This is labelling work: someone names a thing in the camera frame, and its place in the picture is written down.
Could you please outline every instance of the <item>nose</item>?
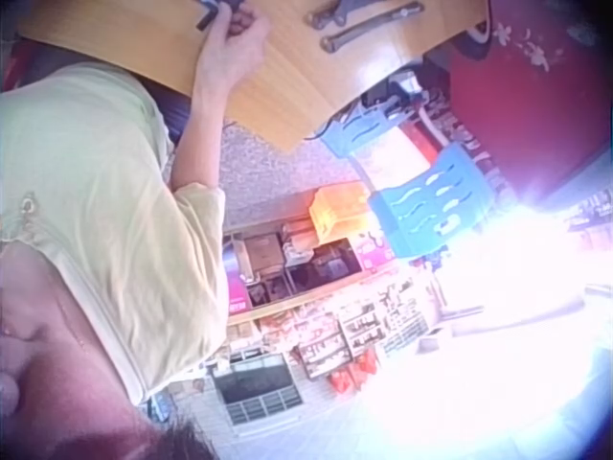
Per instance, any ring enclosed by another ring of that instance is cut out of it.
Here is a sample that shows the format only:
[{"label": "nose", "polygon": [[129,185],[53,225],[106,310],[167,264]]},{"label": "nose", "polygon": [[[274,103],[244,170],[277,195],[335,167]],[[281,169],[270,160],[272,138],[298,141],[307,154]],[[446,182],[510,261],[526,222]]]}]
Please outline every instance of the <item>nose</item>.
[{"label": "nose", "polygon": [[0,418],[10,417],[19,405],[19,386],[9,374],[0,373]]}]

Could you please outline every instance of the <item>vent grille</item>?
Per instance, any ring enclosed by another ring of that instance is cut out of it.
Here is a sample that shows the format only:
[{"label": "vent grille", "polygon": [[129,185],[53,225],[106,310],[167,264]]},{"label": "vent grille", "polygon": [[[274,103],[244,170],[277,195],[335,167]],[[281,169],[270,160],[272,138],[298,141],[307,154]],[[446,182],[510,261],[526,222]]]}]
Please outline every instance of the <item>vent grille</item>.
[{"label": "vent grille", "polygon": [[295,385],[250,400],[227,404],[233,425],[246,424],[284,412],[303,403]]}]

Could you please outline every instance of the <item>wooden table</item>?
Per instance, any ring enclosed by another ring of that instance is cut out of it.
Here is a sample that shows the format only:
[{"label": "wooden table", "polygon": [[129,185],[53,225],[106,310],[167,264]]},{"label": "wooden table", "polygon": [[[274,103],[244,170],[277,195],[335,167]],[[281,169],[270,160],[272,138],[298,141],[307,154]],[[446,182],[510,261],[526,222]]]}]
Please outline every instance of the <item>wooden table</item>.
[{"label": "wooden table", "polygon": [[[266,63],[233,95],[228,116],[281,150],[293,149],[330,115],[398,67],[486,17],[485,0],[421,0],[419,16],[380,27],[334,55],[319,47],[307,12],[329,0],[253,0],[273,30]],[[350,14],[347,26],[397,8],[386,0]],[[112,62],[190,94],[203,39],[195,0],[38,0],[20,32]]]}]

